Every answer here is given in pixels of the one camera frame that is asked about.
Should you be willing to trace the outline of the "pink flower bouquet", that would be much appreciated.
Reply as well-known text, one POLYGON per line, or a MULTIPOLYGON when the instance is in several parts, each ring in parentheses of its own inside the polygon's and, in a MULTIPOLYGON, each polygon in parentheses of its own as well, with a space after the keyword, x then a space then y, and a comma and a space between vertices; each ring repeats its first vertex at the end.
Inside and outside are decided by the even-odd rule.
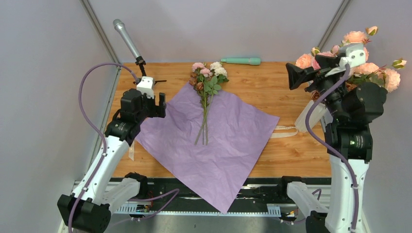
POLYGON ((200 97, 203 108, 203 120, 195 140, 195 145, 201 139, 203 145, 208 144, 208 114, 213 98, 222 90, 222 84, 229 82, 226 69, 222 62, 213 62, 208 67, 206 63, 194 63, 191 68, 189 84, 200 97))

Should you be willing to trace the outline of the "pink and purple wrapping paper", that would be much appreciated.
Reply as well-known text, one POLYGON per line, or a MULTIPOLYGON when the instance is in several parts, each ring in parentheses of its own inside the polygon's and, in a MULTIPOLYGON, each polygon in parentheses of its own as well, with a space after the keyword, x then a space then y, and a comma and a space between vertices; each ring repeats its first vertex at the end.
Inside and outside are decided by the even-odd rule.
POLYGON ((220 91, 207 116, 190 84, 167 102, 164 118, 148 118, 136 140, 164 168, 222 213, 227 213, 275 130, 279 117, 220 91))

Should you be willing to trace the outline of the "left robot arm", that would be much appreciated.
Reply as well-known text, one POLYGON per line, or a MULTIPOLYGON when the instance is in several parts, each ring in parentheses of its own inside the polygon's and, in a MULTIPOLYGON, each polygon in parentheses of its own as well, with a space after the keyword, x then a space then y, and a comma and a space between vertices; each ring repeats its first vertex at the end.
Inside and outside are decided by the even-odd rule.
POLYGON ((140 133, 143 121, 150 117, 166 116, 166 95, 159 93, 156 103, 153 93, 130 89, 120 100, 120 109, 113 115, 103 134, 102 145, 79 185, 70 195, 61 195, 57 202, 59 212, 69 231, 103 233, 112 215, 128 199, 144 200, 147 185, 134 178, 124 178, 106 191, 108 183, 122 156, 140 133))

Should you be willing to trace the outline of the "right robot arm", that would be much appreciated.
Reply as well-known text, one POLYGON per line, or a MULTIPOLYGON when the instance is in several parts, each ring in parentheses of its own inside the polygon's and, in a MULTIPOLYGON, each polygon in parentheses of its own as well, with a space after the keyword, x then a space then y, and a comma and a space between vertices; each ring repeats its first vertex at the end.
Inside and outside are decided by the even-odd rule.
POLYGON ((336 57, 316 55, 315 59, 319 69, 302 69, 290 63, 286 69, 289 88, 310 82, 306 91, 318 91, 317 103, 325 104, 333 118, 321 140, 332 169, 329 207, 322 206, 302 182, 280 186, 277 195, 282 202, 296 203, 309 233, 360 233, 362 188, 373 148, 369 124, 383 114, 387 91, 371 82, 346 89, 351 68, 365 63, 363 49, 336 57))

